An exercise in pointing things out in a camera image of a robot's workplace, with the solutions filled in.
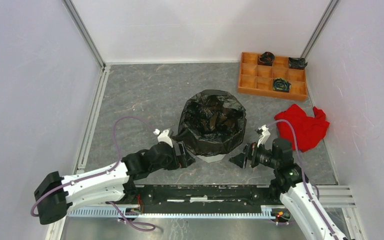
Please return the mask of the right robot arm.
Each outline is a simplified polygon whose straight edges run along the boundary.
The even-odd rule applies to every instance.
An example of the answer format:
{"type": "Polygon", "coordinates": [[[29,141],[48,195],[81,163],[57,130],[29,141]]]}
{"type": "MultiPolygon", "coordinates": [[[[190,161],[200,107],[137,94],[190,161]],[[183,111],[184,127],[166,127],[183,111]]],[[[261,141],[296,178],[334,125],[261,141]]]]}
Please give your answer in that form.
{"type": "Polygon", "coordinates": [[[276,138],[272,148],[248,143],[243,161],[254,168],[263,165],[273,169],[269,199],[283,204],[308,240],[345,240],[347,236],[335,225],[312,189],[303,169],[294,161],[292,143],[276,138]]]}

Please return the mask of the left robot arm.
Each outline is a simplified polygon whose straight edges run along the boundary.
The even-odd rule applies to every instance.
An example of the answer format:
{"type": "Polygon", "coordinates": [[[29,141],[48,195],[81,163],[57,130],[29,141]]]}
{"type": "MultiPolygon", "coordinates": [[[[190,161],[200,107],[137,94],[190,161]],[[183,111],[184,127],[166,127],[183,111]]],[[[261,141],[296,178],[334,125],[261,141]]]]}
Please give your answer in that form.
{"type": "Polygon", "coordinates": [[[115,163],[89,172],[61,176],[49,173],[34,191],[32,217],[42,225],[59,221],[67,213],[99,203],[137,201],[142,208],[141,193],[135,181],[158,170],[184,169],[195,163],[183,142],[170,145],[159,142],[119,158],[115,163]]]}

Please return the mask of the black trash bag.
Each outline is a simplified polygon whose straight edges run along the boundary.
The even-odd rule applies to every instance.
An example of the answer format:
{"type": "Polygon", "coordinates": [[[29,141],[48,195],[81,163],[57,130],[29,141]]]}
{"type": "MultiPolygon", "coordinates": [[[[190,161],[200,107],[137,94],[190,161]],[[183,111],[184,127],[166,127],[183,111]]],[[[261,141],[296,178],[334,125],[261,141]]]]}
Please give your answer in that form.
{"type": "Polygon", "coordinates": [[[246,125],[246,109],[233,94],[206,89],[185,102],[173,138],[195,156],[226,155],[243,143],[246,125]]]}

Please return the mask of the white trash bin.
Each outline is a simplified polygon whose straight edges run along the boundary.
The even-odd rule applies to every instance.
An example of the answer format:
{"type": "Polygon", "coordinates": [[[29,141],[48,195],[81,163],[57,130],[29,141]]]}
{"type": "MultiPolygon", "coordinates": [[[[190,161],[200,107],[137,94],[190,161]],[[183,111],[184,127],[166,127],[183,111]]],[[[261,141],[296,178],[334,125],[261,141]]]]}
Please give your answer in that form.
{"type": "Polygon", "coordinates": [[[226,155],[225,154],[218,154],[214,156],[203,156],[203,155],[196,155],[198,159],[201,159],[205,161],[206,163],[214,163],[221,161],[226,155]]]}

